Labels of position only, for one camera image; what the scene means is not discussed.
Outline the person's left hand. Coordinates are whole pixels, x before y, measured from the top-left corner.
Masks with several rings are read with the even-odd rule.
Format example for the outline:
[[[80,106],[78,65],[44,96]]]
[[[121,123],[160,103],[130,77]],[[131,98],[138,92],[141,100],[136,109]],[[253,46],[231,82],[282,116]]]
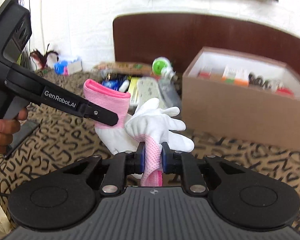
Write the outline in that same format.
[[[0,119],[0,154],[6,153],[7,146],[13,140],[13,135],[20,131],[20,121],[26,120],[27,116],[27,108],[23,108],[15,119]]]

